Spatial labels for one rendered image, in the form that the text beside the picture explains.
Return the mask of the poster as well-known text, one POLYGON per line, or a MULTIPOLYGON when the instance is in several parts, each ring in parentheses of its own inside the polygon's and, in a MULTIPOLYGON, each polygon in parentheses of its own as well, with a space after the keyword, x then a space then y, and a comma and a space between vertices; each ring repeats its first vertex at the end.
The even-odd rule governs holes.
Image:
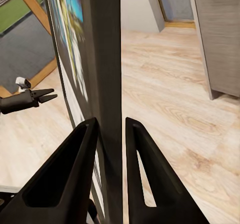
POLYGON ((121 0, 44 0, 73 130, 96 118, 90 191, 100 224, 123 224, 121 0))

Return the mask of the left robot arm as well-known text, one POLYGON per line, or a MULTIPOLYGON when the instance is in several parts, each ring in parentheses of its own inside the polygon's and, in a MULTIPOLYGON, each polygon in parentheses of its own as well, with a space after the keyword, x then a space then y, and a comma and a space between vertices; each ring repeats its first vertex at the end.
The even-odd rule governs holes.
POLYGON ((55 91, 53 88, 31 90, 31 84, 23 77, 18 77, 15 83, 19 86, 16 95, 0 97, 0 114, 8 115, 14 111, 37 108, 39 103, 43 104, 58 97, 58 94, 47 95, 55 91))

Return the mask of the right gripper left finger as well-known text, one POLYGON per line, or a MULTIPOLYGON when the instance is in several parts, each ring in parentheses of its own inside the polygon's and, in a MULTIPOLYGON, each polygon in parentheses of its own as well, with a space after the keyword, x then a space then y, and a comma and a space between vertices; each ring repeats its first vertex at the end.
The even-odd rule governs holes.
POLYGON ((86 224, 97 119, 77 125, 0 212, 0 224, 86 224))

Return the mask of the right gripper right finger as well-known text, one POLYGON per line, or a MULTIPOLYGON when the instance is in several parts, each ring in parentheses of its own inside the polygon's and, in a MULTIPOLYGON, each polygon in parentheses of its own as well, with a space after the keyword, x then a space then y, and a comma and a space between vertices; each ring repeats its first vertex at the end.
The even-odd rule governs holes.
POLYGON ((125 119, 129 224, 210 224, 145 126, 125 119), (145 204, 138 154, 156 207, 145 204))

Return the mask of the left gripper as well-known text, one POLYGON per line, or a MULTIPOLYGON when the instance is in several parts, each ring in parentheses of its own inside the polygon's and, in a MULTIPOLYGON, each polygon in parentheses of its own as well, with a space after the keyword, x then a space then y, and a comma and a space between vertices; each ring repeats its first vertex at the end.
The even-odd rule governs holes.
POLYGON ((53 88, 39 90, 26 89, 23 93, 10 96, 9 101, 15 112, 33 107, 37 108, 39 107, 39 103, 43 104, 57 98, 58 94, 47 95, 54 91, 53 88))

